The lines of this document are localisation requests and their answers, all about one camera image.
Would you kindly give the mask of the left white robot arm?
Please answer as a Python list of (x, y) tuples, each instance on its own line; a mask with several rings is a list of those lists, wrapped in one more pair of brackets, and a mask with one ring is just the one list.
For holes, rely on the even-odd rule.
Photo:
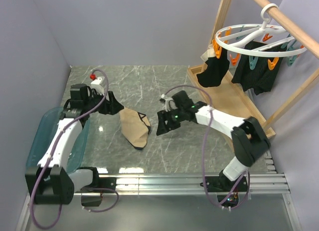
[(27, 168), (25, 173), (32, 205), (67, 205), (72, 201), (74, 192), (82, 188), (96, 192), (100, 188), (97, 168), (82, 167), (71, 175), (67, 173), (69, 155), (90, 114), (115, 115), (123, 108), (108, 85), (71, 86), (70, 98), (60, 113), (51, 144), (37, 165)]

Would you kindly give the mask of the white round clip hanger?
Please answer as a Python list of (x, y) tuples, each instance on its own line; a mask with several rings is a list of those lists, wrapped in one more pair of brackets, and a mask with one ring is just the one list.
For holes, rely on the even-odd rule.
[(306, 48), (297, 38), (280, 24), (270, 24), (268, 13), (271, 8), (278, 8), (269, 3), (261, 10), (260, 24), (238, 24), (217, 31), (214, 39), (229, 52), (255, 57), (298, 57)]

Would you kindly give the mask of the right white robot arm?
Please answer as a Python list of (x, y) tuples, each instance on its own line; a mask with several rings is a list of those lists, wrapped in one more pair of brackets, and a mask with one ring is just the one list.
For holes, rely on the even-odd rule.
[(208, 192), (231, 191), (236, 187), (240, 176), (271, 146), (259, 121), (253, 116), (232, 116), (214, 109), (205, 102), (195, 103), (184, 90), (170, 98), (162, 95), (160, 101), (164, 103), (164, 110), (157, 113), (157, 135), (179, 128), (183, 121), (190, 121), (210, 127), (231, 139), (234, 157), (218, 177), (205, 177), (203, 186), (207, 187)]

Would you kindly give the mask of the beige underwear navy trim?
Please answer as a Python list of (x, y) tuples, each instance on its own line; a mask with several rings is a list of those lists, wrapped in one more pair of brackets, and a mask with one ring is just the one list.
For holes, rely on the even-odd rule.
[(136, 150), (143, 150), (148, 141), (151, 124), (144, 113), (124, 108), (120, 111), (121, 132)]

